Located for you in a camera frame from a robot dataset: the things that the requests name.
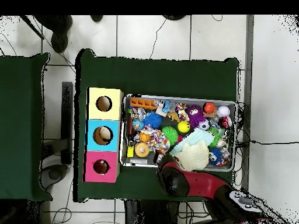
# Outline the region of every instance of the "red ball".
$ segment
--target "red ball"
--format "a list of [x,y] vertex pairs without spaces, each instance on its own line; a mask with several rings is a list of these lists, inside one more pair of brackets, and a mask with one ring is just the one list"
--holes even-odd
[[215,110],[215,105],[212,102],[207,102],[203,105],[203,111],[206,114],[211,114]]

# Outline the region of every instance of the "yellow box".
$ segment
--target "yellow box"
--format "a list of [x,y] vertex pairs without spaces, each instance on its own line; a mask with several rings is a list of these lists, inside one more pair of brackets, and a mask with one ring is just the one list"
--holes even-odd
[[90,120],[120,120],[123,92],[119,89],[88,87],[88,118]]

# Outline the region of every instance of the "hole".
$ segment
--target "hole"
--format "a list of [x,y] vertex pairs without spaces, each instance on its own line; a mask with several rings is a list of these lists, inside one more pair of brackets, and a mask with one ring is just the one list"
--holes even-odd
[[109,111],[112,108],[112,101],[108,96],[101,96],[96,100],[96,108],[100,111]]
[[99,174],[105,174],[108,172],[109,170],[109,165],[108,162],[105,160],[97,160],[94,164],[93,164],[93,169],[96,173]]
[[93,140],[98,145],[108,145],[112,139],[112,130],[107,126],[97,127],[97,129],[93,132]]

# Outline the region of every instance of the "yellow ball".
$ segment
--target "yellow ball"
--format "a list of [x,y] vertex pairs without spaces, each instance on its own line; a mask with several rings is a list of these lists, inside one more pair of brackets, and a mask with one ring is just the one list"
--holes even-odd
[[181,133],[190,131],[190,124],[188,121],[181,121],[178,123],[178,129]]

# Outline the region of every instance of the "green tablecloth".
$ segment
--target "green tablecloth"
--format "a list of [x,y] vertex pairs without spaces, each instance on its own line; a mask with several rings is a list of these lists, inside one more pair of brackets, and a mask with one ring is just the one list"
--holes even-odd
[[[201,197],[174,198],[165,195],[155,168],[121,167],[116,183],[82,182],[86,88],[114,88],[124,94],[187,97],[196,99],[237,99],[238,60],[170,61],[95,57],[81,50],[76,58],[75,95],[75,177],[78,200],[85,198],[126,198],[148,200],[202,201]],[[231,183],[232,172],[214,173]]]

